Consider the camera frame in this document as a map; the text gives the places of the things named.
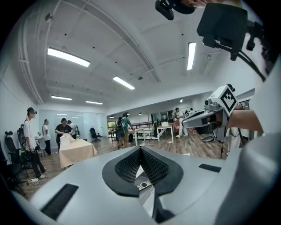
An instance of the chair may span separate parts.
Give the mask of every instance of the chair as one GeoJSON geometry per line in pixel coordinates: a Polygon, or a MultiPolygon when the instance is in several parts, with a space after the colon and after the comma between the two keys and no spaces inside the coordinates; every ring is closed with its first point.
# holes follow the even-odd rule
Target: chair
{"type": "Polygon", "coordinates": [[[19,151],[21,150],[21,148],[17,149],[14,145],[13,139],[11,137],[8,137],[8,135],[9,136],[13,135],[13,132],[12,131],[10,131],[10,132],[6,131],[5,135],[6,135],[5,143],[6,143],[6,146],[8,147],[8,149],[10,151],[8,154],[11,156],[12,164],[17,165],[17,166],[20,165],[20,170],[18,171],[17,175],[19,173],[25,171],[26,177],[28,178],[29,175],[27,173],[27,170],[31,169],[31,168],[29,168],[28,166],[26,166],[25,164],[22,163],[21,156],[19,154],[19,151]]]}
{"type": "MultiPolygon", "coordinates": [[[[15,159],[14,153],[9,152],[11,155],[12,162],[15,159]]],[[[20,163],[12,163],[7,165],[7,159],[5,158],[3,154],[3,150],[0,143],[0,173],[2,174],[3,178],[5,179],[8,187],[12,190],[15,190],[17,187],[23,196],[25,196],[25,193],[23,190],[19,187],[19,184],[26,183],[29,185],[29,182],[27,180],[20,180],[18,175],[22,172],[22,165],[20,163]]]]}
{"type": "Polygon", "coordinates": [[[98,139],[98,137],[101,137],[101,136],[96,134],[96,131],[93,127],[90,128],[90,133],[91,133],[91,136],[93,138],[92,142],[101,141],[101,140],[98,139]]]}

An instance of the sticker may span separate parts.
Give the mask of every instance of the sticker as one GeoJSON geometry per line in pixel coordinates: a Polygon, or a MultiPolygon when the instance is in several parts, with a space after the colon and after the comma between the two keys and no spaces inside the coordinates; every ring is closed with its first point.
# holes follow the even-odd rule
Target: sticker
{"type": "Polygon", "coordinates": [[[224,94],[220,97],[220,99],[227,108],[228,112],[231,112],[233,107],[236,106],[237,101],[229,88],[225,90],[224,94]]]}

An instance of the beige tablecloth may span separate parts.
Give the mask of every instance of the beige tablecloth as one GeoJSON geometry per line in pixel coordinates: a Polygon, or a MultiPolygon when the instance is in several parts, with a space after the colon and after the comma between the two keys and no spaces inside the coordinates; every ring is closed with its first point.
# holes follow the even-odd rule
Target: beige tablecloth
{"type": "Polygon", "coordinates": [[[97,151],[92,143],[77,139],[69,145],[60,146],[61,168],[73,165],[77,162],[95,157],[97,151]]]}

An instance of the black mesh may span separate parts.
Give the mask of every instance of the black mesh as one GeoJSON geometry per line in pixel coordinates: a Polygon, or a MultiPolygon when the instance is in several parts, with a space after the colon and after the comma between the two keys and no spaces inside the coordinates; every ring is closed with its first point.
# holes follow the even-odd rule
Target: black mesh
{"type": "Polygon", "coordinates": [[[116,164],[117,175],[129,183],[135,183],[136,174],[141,165],[140,151],[135,151],[116,164]]]}
{"type": "Polygon", "coordinates": [[[146,151],[142,151],[141,166],[153,185],[165,178],[170,171],[166,163],[146,151]]]}

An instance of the light fixture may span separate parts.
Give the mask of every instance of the light fixture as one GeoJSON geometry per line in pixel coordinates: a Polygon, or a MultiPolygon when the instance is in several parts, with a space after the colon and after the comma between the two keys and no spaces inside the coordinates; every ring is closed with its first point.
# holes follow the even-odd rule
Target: light fixture
{"type": "Polygon", "coordinates": [[[72,98],[65,98],[65,97],[58,97],[58,96],[53,96],[52,98],[58,98],[58,99],[64,99],[64,100],[72,100],[72,98]]]}
{"type": "Polygon", "coordinates": [[[85,101],[86,103],[92,103],[92,104],[98,104],[98,105],[102,105],[102,103],[100,102],[90,102],[90,101],[85,101]]]}
{"type": "Polygon", "coordinates": [[[195,42],[190,42],[188,44],[188,62],[187,62],[187,70],[192,69],[193,61],[194,61],[194,55],[195,55],[195,42]]]}
{"type": "Polygon", "coordinates": [[[63,52],[63,51],[59,51],[59,50],[53,49],[51,47],[48,48],[48,55],[52,55],[52,56],[55,56],[55,57],[63,58],[65,60],[68,60],[68,61],[71,61],[71,62],[75,62],[75,63],[83,65],[85,67],[88,67],[90,65],[90,62],[85,60],[85,59],[79,58],[77,56],[74,56],[72,54],[69,54],[69,53],[66,53],[66,52],[63,52]]]}
{"type": "Polygon", "coordinates": [[[121,78],[119,78],[119,77],[117,77],[117,76],[115,76],[115,77],[113,78],[113,80],[117,81],[117,82],[120,83],[120,84],[123,84],[124,86],[126,86],[127,88],[129,88],[129,89],[131,89],[131,90],[135,89],[132,85],[128,84],[126,81],[123,81],[121,78]]]}

